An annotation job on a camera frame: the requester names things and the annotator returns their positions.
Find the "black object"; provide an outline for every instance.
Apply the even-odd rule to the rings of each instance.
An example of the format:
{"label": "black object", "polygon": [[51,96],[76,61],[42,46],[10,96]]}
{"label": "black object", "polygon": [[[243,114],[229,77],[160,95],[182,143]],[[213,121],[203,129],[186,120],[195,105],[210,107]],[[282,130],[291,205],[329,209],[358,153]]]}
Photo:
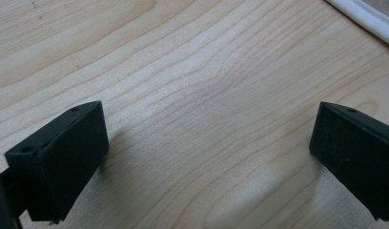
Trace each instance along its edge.
{"label": "black object", "polygon": [[375,219],[389,220],[389,126],[321,102],[310,151]]}
{"label": "black object", "polygon": [[20,226],[25,209],[34,221],[64,220],[108,150],[100,101],[69,109],[11,148],[0,175],[0,225]]}

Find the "white strip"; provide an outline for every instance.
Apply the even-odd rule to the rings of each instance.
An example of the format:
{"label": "white strip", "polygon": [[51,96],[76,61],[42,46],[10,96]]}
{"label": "white strip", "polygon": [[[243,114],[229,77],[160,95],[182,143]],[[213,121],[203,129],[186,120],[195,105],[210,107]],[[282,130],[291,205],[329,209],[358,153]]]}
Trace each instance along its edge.
{"label": "white strip", "polygon": [[389,44],[389,17],[361,0],[327,0],[365,29]]}

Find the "screw hole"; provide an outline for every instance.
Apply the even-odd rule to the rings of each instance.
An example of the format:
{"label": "screw hole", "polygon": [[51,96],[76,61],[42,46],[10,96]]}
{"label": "screw hole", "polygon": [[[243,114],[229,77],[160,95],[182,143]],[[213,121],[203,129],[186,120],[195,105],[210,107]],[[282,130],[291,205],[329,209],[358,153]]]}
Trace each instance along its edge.
{"label": "screw hole", "polygon": [[34,150],[34,147],[32,147],[32,146],[27,146],[27,147],[24,147],[24,148],[22,148],[22,150],[20,150],[22,153],[27,153],[27,152],[30,152],[30,151],[32,151],[32,150]]}

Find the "wooden table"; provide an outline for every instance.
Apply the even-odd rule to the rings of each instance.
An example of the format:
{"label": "wooden table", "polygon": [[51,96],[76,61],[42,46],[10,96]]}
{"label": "wooden table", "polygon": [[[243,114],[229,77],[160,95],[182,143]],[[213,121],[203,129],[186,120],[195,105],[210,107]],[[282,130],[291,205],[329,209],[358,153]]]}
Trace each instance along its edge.
{"label": "wooden table", "polygon": [[309,154],[322,100],[389,124],[389,46],[324,1],[0,1],[0,171],[93,100],[111,149],[52,228],[389,228]]}

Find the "wood grain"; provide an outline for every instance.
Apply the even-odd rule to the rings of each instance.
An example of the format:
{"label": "wood grain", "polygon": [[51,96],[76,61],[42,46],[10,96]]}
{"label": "wood grain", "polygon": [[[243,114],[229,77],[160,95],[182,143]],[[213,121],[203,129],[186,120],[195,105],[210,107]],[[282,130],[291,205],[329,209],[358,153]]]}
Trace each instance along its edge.
{"label": "wood grain", "polygon": [[92,100],[111,149],[52,228],[389,228],[309,155],[321,100],[389,124],[389,47],[324,1],[0,1],[0,171]]}

